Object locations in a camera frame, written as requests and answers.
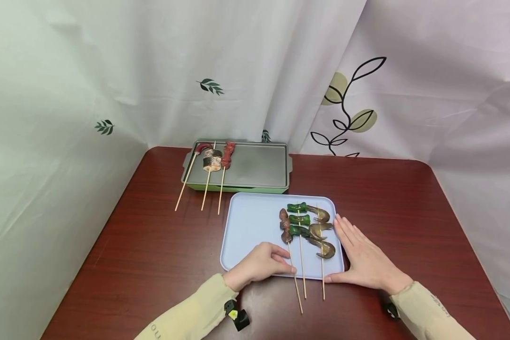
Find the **wooden skewer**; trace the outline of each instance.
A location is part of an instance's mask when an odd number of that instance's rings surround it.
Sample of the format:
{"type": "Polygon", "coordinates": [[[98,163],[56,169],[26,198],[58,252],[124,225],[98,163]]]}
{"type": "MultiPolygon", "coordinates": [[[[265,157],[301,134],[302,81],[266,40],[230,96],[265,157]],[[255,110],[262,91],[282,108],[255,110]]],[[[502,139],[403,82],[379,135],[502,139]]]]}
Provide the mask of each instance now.
{"type": "Polygon", "coordinates": [[[323,287],[323,301],[324,301],[324,269],[323,269],[323,263],[324,263],[324,259],[322,258],[322,287],[323,287]]]}
{"type": "Polygon", "coordinates": [[[323,285],[323,301],[324,301],[324,270],[323,270],[323,263],[324,263],[324,260],[322,258],[322,285],[323,285]]]}
{"type": "Polygon", "coordinates": [[[200,211],[204,210],[204,203],[206,201],[206,193],[208,193],[208,184],[210,183],[210,175],[212,174],[212,169],[208,171],[208,179],[206,179],[206,189],[204,190],[204,199],[202,200],[202,208],[200,208],[200,211]]]}
{"type": "Polygon", "coordinates": [[[223,194],[223,183],[224,183],[224,172],[227,168],[223,168],[223,176],[221,177],[221,189],[219,190],[219,205],[218,205],[218,215],[221,211],[221,195],[223,194]]]}
{"type": "Polygon", "coordinates": [[[181,195],[183,195],[183,190],[186,188],[188,176],[191,175],[191,169],[193,168],[193,164],[195,163],[195,158],[198,156],[198,154],[195,153],[193,159],[191,160],[191,165],[188,166],[186,179],[183,181],[183,186],[181,187],[181,192],[179,193],[178,202],[176,203],[176,208],[174,211],[178,210],[179,201],[181,200],[181,195]]]}
{"type": "MultiPolygon", "coordinates": [[[[289,245],[289,243],[287,244],[287,247],[289,248],[289,254],[291,255],[291,246],[289,245]]],[[[302,301],[300,300],[300,293],[298,292],[297,275],[294,273],[292,277],[295,280],[295,288],[297,289],[298,305],[300,306],[300,315],[302,315],[302,314],[304,314],[304,311],[302,311],[302,301]]]]}
{"type": "MultiPolygon", "coordinates": [[[[297,210],[297,215],[300,216],[300,210],[297,210]]],[[[306,300],[306,275],[304,274],[304,258],[302,256],[302,236],[298,237],[300,244],[300,265],[302,267],[302,286],[304,288],[304,299],[306,300]]]]}

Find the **leaf print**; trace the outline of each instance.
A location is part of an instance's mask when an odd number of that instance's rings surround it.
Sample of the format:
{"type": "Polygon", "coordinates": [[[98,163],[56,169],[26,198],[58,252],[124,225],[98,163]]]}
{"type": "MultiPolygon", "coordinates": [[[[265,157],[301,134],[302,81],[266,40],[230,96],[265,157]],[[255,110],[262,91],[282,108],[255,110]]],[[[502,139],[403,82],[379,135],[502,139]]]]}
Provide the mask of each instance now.
{"type": "Polygon", "coordinates": [[[368,76],[369,74],[373,74],[374,72],[376,72],[378,70],[378,68],[383,66],[383,64],[386,60],[387,60],[387,57],[377,57],[377,58],[372,58],[371,60],[367,60],[367,61],[363,62],[363,64],[360,64],[360,66],[355,70],[354,75],[351,78],[351,82],[355,82],[355,80],[359,80],[365,76],[368,76]],[[369,67],[366,67],[363,70],[363,72],[365,72],[365,73],[358,76],[357,73],[359,72],[359,70],[362,69],[363,67],[365,67],[366,65],[369,65],[369,67]]]}
{"type": "Polygon", "coordinates": [[[341,144],[344,144],[345,142],[347,142],[347,138],[344,138],[344,139],[335,139],[333,141],[331,141],[331,145],[341,145],[341,144]]]}
{"type": "Polygon", "coordinates": [[[348,80],[340,72],[335,72],[327,93],[324,94],[322,105],[333,105],[342,103],[342,96],[348,87],[348,80]]]}
{"type": "Polygon", "coordinates": [[[359,111],[359,113],[353,117],[349,129],[352,130],[353,132],[366,132],[370,128],[372,128],[374,124],[376,124],[377,118],[378,115],[374,110],[359,111]]]}
{"type": "Polygon", "coordinates": [[[332,123],[334,124],[335,128],[342,131],[347,131],[348,127],[344,124],[344,122],[339,121],[338,119],[333,119],[332,123]]]}
{"type": "Polygon", "coordinates": [[[324,135],[320,134],[319,132],[310,132],[310,135],[312,135],[312,139],[314,140],[314,142],[316,142],[317,144],[320,144],[320,145],[330,145],[331,144],[331,141],[324,135]]]}
{"type": "MultiPolygon", "coordinates": [[[[347,142],[348,139],[340,138],[342,135],[348,132],[348,130],[352,130],[353,132],[366,132],[374,124],[377,120],[377,114],[374,110],[362,110],[358,114],[356,114],[353,118],[350,114],[348,114],[345,105],[345,99],[347,97],[348,89],[351,87],[352,83],[356,80],[359,80],[365,76],[373,74],[378,69],[380,69],[387,57],[376,57],[370,60],[367,60],[359,65],[358,68],[355,69],[354,74],[351,77],[351,81],[348,82],[348,79],[341,74],[340,72],[335,72],[334,76],[331,80],[329,88],[327,88],[327,92],[322,100],[322,105],[333,105],[340,104],[340,108],[342,113],[345,115],[345,121],[341,121],[339,119],[333,119],[332,123],[335,128],[340,130],[336,136],[332,139],[330,137],[324,136],[318,132],[311,132],[312,139],[320,145],[327,146],[329,151],[333,155],[336,155],[333,150],[334,146],[338,146],[347,142]]],[[[358,157],[359,153],[351,153],[346,157],[358,157]]]]}
{"type": "Polygon", "coordinates": [[[261,136],[261,142],[272,143],[272,140],[270,139],[270,134],[268,133],[268,130],[263,130],[263,135],[261,136]]]}
{"type": "Polygon", "coordinates": [[[211,83],[213,81],[214,81],[213,79],[206,78],[202,80],[202,82],[197,81],[197,83],[200,83],[200,87],[205,91],[215,93],[218,96],[224,94],[223,89],[219,87],[220,85],[218,83],[211,83]]]}
{"type": "Polygon", "coordinates": [[[94,128],[97,129],[98,132],[100,132],[100,135],[109,136],[113,132],[114,126],[115,125],[113,125],[111,120],[106,119],[106,120],[101,120],[100,122],[96,122],[96,126],[94,128]]]}

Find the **finger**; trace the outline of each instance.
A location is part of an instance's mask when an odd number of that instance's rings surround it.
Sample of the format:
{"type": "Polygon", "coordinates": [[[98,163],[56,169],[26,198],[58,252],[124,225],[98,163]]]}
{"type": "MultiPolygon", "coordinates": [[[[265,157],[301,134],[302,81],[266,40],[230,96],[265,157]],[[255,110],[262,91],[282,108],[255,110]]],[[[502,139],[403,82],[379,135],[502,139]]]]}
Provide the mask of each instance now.
{"type": "Polygon", "coordinates": [[[365,236],[365,234],[363,234],[363,232],[362,232],[361,230],[359,230],[359,228],[357,228],[357,226],[356,226],[356,225],[354,225],[354,229],[355,229],[355,232],[357,232],[357,233],[359,234],[359,236],[361,237],[361,239],[362,239],[363,241],[365,241],[366,243],[371,244],[371,245],[373,245],[373,246],[375,246],[375,245],[376,245],[376,244],[372,243],[372,241],[371,241],[371,240],[369,240],[369,238],[368,238],[368,237],[366,237],[366,236],[365,236]]]}
{"type": "Polygon", "coordinates": [[[280,255],[278,255],[278,254],[272,254],[272,255],[270,255],[270,257],[271,257],[274,261],[280,262],[280,263],[282,263],[282,264],[288,264],[288,263],[286,262],[286,260],[284,260],[284,259],[283,259],[283,257],[281,257],[281,256],[280,256],[280,255]]]}
{"type": "Polygon", "coordinates": [[[325,283],[352,283],[358,284],[358,278],[355,272],[337,272],[324,277],[325,283]]]}
{"type": "Polygon", "coordinates": [[[342,231],[344,232],[344,234],[346,235],[346,237],[348,237],[349,242],[353,246],[355,246],[355,244],[358,244],[359,240],[357,239],[357,237],[355,237],[353,228],[349,228],[348,224],[346,223],[347,219],[344,220],[344,218],[338,214],[336,214],[336,216],[338,219],[338,224],[340,225],[340,227],[341,227],[342,231]]]}
{"type": "Polygon", "coordinates": [[[354,225],[349,222],[347,218],[342,216],[341,218],[342,222],[346,226],[346,229],[349,231],[349,233],[346,233],[348,237],[354,238],[355,241],[351,241],[351,243],[355,244],[362,241],[362,238],[359,236],[359,234],[355,231],[354,225]]]}
{"type": "Polygon", "coordinates": [[[338,239],[340,240],[340,243],[346,250],[346,253],[348,253],[349,250],[354,246],[351,244],[351,241],[348,239],[348,236],[344,233],[344,230],[342,229],[342,226],[340,225],[340,222],[338,221],[338,218],[334,218],[334,232],[336,233],[336,236],[338,236],[338,239]]]}
{"type": "Polygon", "coordinates": [[[273,273],[296,273],[297,269],[290,264],[281,263],[281,262],[273,262],[272,272],[273,273]]]}
{"type": "Polygon", "coordinates": [[[272,254],[280,255],[281,257],[291,258],[291,255],[284,248],[277,246],[276,244],[270,243],[272,246],[272,254]]]}

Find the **fabric backdrop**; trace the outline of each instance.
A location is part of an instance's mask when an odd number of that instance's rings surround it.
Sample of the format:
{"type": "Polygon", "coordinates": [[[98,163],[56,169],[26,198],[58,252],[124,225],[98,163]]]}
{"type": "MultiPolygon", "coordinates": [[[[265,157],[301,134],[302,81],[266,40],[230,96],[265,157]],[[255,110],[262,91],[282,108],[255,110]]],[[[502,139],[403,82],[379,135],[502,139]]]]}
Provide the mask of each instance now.
{"type": "Polygon", "coordinates": [[[46,1],[87,67],[130,109],[150,147],[194,136],[298,152],[365,0],[46,1]]]}
{"type": "Polygon", "coordinates": [[[0,1],[0,339],[40,336],[145,150],[263,130],[431,165],[510,312],[510,0],[364,4],[0,1]]]}
{"type": "Polygon", "coordinates": [[[510,0],[369,0],[331,86],[301,152],[429,164],[510,313],[510,0]]]}
{"type": "Polygon", "coordinates": [[[39,339],[147,151],[72,52],[0,0],[0,340],[39,339]]]}

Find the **light blue tray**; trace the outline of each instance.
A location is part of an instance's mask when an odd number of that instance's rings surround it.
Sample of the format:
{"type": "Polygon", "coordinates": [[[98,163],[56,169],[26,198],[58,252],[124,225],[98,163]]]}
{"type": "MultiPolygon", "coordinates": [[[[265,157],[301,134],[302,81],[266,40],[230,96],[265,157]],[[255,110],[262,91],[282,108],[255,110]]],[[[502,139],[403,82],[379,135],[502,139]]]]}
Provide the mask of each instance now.
{"type": "MultiPolygon", "coordinates": [[[[221,246],[220,261],[223,269],[230,271],[257,244],[268,241],[287,250],[287,244],[281,240],[280,209],[287,208],[287,204],[306,202],[319,207],[331,216],[336,215],[334,203],[327,197],[237,193],[230,200],[229,215],[224,229],[223,244],[221,246]]],[[[336,248],[336,255],[324,261],[324,274],[344,271],[344,259],[338,237],[333,230],[325,230],[323,236],[326,241],[336,248]]],[[[302,277],[300,260],[300,240],[294,237],[291,242],[292,264],[297,268],[297,277],[302,277]]],[[[320,249],[302,239],[302,255],[306,279],[322,280],[322,262],[316,255],[320,249]]]]}

